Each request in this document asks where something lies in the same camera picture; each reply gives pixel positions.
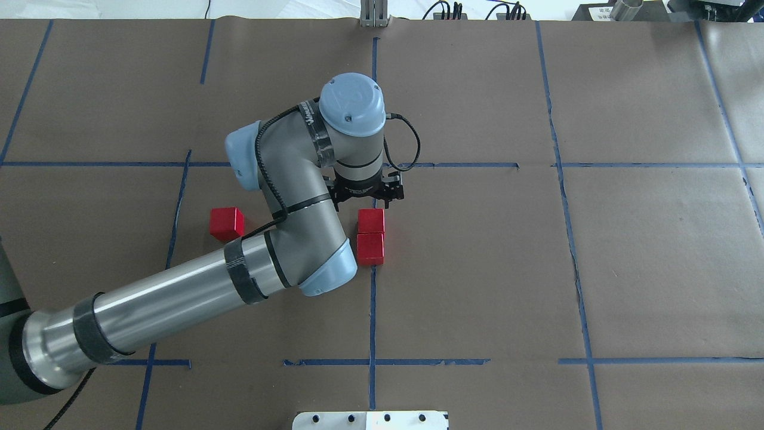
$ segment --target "black cable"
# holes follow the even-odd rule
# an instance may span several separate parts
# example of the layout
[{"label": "black cable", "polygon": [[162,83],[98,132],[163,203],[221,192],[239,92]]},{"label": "black cable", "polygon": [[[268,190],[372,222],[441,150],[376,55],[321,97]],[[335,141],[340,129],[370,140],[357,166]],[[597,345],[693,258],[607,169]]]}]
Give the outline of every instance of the black cable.
[{"label": "black cable", "polygon": [[441,5],[441,8],[444,9],[444,11],[441,12],[440,14],[441,19],[445,19],[446,16],[449,16],[451,14],[451,5],[445,0],[439,0],[438,2],[435,2],[432,6],[430,6],[429,9],[427,9],[427,12],[425,12],[425,16],[423,16],[422,19],[427,19],[427,14],[430,13],[430,11],[433,10],[435,6],[437,5]]},{"label": "black cable", "polygon": [[74,403],[75,400],[77,400],[77,396],[83,391],[83,388],[85,388],[85,384],[88,383],[88,380],[93,375],[93,372],[95,371],[95,367],[93,367],[91,370],[88,370],[88,373],[85,374],[85,377],[82,381],[80,381],[79,385],[77,386],[77,389],[74,390],[74,393],[72,393],[72,396],[69,398],[69,400],[66,401],[66,403],[63,404],[61,407],[61,410],[58,411],[56,416],[53,417],[53,419],[50,420],[48,425],[45,426],[43,430],[51,430],[54,425],[58,422],[58,420],[61,419],[63,414],[66,413],[67,410],[69,410],[69,407]]},{"label": "black cable", "polygon": [[461,19],[461,10],[464,6],[463,3],[454,2],[454,13],[451,15],[453,19]]},{"label": "black cable", "polygon": [[401,121],[405,122],[406,125],[408,125],[411,129],[411,132],[414,133],[414,137],[416,138],[416,155],[414,155],[413,161],[411,161],[411,164],[407,168],[401,168],[400,166],[393,163],[393,160],[390,158],[390,148],[387,147],[387,139],[384,137],[382,138],[382,142],[384,144],[384,154],[387,157],[387,162],[390,163],[390,166],[397,171],[409,171],[414,167],[416,161],[419,160],[419,153],[422,150],[422,140],[419,139],[419,133],[416,132],[416,129],[411,124],[411,122],[406,119],[406,117],[397,113],[388,113],[387,116],[389,116],[389,119],[400,119]]},{"label": "black cable", "polygon": [[505,19],[515,20],[515,14],[517,14],[517,20],[520,19],[520,3],[515,3],[514,7],[512,7],[512,12],[509,14],[509,16],[506,16]]},{"label": "black cable", "polygon": [[[313,99],[313,101],[318,102],[319,98],[316,97],[315,99]],[[282,215],[276,218],[275,220],[270,221],[269,223],[265,223],[263,226],[258,227],[254,231],[247,233],[246,235],[244,235],[242,239],[249,239],[252,236],[262,233],[265,230],[270,229],[272,226],[275,226],[279,223],[286,221],[287,217],[289,216],[289,211],[287,210],[287,204],[284,203],[284,200],[281,197],[281,193],[279,193],[279,191],[276,189],[276,186],[274,185],[273,181],[270,179],[268,170],[265,168],[265,164],[263,163],[263,158],[261,157],[261,150],[260,150],[260,140],[262,140],[263,135],[265,134],[265,131],[268,130],[269,127],[271,127],[279,119],[282,119],[283,117],[289,115],[292,112],[297,112],[297,106],[292,106],[291,108],[269,119],[265,124],[263,124],[262,127],[260,127],[260,131],[257,132],[257,137],[254,138],[254,158],[255,160],[257,160],[257,168],[260,169],[260,174],[263,175],[263,181],[265,181],[265,184],[268,186],[268,190],[270,190],[270,193],[274,196],[274,198],[278,202],[280,207],[280,212],[282,213]]]},{"label": "black cable", "polygon": [[499,3],[498,5],[495,5],[495,6],[494,6],[494,8],[492,8],[492,9],[490,10],[490,12],[488,12],[488,15],[486,15],[486,16],[485,16],[485,19],[484,19],[483,21],[488,21],[488,18],[490,18],[490,14],[494,13],[494,11],[495,11],[496,9],[498,9],[498,8],[500,8],[500,7],[502,7],[502,6],[504,6],[505,8],[507,8],[507,15],[506,15],[506,16],[509,16],[509,15],[510,15],[510,4],[512,4],[512,5],[513,5],[514,3]]}]

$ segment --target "metal stand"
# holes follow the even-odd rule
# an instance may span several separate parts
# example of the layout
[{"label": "metal stand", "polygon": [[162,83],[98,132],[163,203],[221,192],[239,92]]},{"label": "metal stand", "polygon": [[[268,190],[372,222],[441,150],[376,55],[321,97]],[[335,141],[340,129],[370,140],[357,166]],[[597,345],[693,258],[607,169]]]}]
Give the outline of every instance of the metal stand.
[{"label": "metal stand", "polygon": [[387,0],[361,0],[362,27],[387,27],[389,22]]}]

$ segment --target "black tape band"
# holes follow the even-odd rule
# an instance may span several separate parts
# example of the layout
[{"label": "black tape band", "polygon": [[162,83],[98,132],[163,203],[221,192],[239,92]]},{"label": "black tape band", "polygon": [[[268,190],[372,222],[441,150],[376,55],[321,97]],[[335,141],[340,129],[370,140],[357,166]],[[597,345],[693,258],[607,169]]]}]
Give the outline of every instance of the black tape band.
[{"label": "black tape band", "polygon": [[[315,196],[312,199],[303,200],[297,204],[293,204],[292,206],[288,207],[286,209],[286,213],[294,213],[297,212],[300,209],[305,209],[308,206],[313,206],[314,204],[321,203],[324,200],[330,200],[332,196],[329,195],[329,193],[321,194],[320,196]],[[283,210],[279,210],[277,212],[273,213],[274,220],[281,218],[284,215]]]},{"label": "black tape band", "polygon": [[100,292],[74,305],[72,327],[74,337],[83,353],[96,363],[109,364],[122,360],[131,355],[132,352],[123,353],[106,340],[106,336],[103,334],[98,320],[96,320],[96,310],[93,307],[96,298],[101,294],[103,293]]},{"label": "black tape band", "polygon": [[260,291],[257,281],[249,276],[247,260],[244,258],[244,250],[241,248],[241,237],[225,244],[223,248],[225,256],[225,268],[231,281],[234,283],[236,292],[247,305],[252,305],[268,298]]},{"label": "black tape band", "polygon": [[333,165],[335,162],[334,148],[332,140],[329,138],[329,132],[326,131],[324,117],[319,111],[318,105],[313,100],[306,100],[297,105],[299,114],[303,116],[305,127],[308,128],[310,139],[313,140],[313,146],[316,147],[316,154],[319,156],[319,167]]},{"label": "black tape band", "polygon": [[26,298],[10,300],[0,304],[0,318],[15,314],[16,312],[26,311],[27,309],[29,309],[29,303],[27,303]]},{"label": "black tape band", "polygon": [[31,314],[26,314],[17,319],[15,324],[13,324],[10,336],[8,336],[8,355],[11,358],[13,370],[16,371],[16,375],[24,385],[29,387],[32,391],[44,395],[56,394],[61,391],[61,389],[53,388],[40,381],[34,372],[32,372],[29,363],[27,363],[27,359],[24,357],[22,339],[24,338],[24,324],[27,323],[29,315]]},{"label": "black tape band", "polygon": [[339,160],[337,160],[337,164],[338,164],[338,165],[342,165],[342,166],[345,166],[346,168],[351,168],[351,169],[359,169],[359,168],[365,168],[366,166],[368,166],[368,165],[370,165],[370,164],[374,163],[374,162],[375,162],[375,161],[376,161],[376,160],[377,160],[377,159],[378,159],[378,158],[379,158],[381,155],[382,155],[382,151],[380,151],[380,153],[379,153],[379,154],[377,154],[377,156],[376,156],[376,157],[374,157],[374,160],[371,160],[371,161],[369,161],[369,162],[368,162],[368,163],[366,163],[365,165],[358,165],[358,166],[357,166],[357,165],[347,165],[347,164],[345,164],[345,163],[343,163],[342,161],[339,161]]},{"label": "black tape band", "polygon": [[276,273],[279,275],[279,279],[281,280],[281,285],[283,285],[284,288],[291,287],[292,285],[289,285],[289,281],[287,281],[287,277],[284,275],[283,270],[281,270],[281,264],[279,264],[279,259],[278,257],[276,257],[276,250],[274,249],[274,243],[272,240],[270,240],[270,230],[265,232],[263,236],[265,236],[265,246],[268,247],[270,260],[274,262],[274,268],[276,269]]}]

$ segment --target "stacked red blocks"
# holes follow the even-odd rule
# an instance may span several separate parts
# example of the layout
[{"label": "stacked red blocks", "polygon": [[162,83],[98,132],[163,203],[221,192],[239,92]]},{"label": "stacked red blocks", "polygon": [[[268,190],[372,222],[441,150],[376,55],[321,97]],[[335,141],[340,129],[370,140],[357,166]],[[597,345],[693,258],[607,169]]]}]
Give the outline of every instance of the stacked red blocks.
[{"label": "stacked red blocks", "polygon": [[384,209],[358,210],[358,241],[355,258],[359,265],[384,263]]},{"label": "stacked red blocks", "polygon": [[209,234],[221,242],[244,235],[244,214],[237,207],[216,207],[209,212]]}]

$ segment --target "black cable bundle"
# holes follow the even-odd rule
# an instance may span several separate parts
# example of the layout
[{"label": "black cable bundle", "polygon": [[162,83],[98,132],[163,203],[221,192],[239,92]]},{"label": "black cable bundle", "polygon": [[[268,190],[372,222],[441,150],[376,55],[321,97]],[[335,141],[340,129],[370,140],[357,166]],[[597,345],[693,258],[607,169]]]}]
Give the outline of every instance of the black cable bundle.
[{"label": "black cable bundle", "polygon": [[495,5],[490,10],[490,12],[488,12],[488,15],[485,17],[485,21],[490,18],[490,14],[494,13],[494,11],[501,6],[507,8],[507,14],[504,15],[504,19],[507,21],[525,21],[528,16],[528,11],[525,9],[525,6],[520,4],[520,2],[499,2],[498,5]]},{"label": "black cable bundle", "polygon": [[461,10],[464,7],[463,3],[454,2],[454,13],[451,15],[451,19],[461,19]]},{"label": "black cable bundle", "polygon": [[435,2],[432,6],[430,6],[429,9],[427,9],[427,12],[425,12],[425,15],[422,17],[422,19],[427,19],[427,15],[437,5],[440,5],[440,7],[442,8],[442,12],[440,13],[440,18],[441,19],[446,19],[448,16],[451,15],[451,5],[448,2],[444,1],[444,0],[439,0],[439,1]]}]

